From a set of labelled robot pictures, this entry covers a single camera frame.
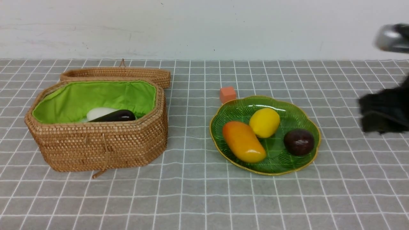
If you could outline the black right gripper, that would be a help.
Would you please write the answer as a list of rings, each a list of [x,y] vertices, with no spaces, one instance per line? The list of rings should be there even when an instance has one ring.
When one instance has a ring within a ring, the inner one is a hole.
[[[360,127],[364,133],[405,133],[409,131],[409,76],[394,88],[358,98]]]

